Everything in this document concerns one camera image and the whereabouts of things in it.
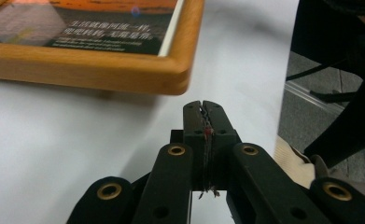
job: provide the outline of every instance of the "wooden frame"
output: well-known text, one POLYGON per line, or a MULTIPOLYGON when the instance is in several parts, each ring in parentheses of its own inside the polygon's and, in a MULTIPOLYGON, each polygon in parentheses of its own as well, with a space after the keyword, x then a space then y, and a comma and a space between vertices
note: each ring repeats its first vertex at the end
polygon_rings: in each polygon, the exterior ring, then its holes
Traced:
POLYGON ((190 81, 203 9, 202 0, 185 0, 167 57, 0 44, 0 79, 182 94, 190 81))

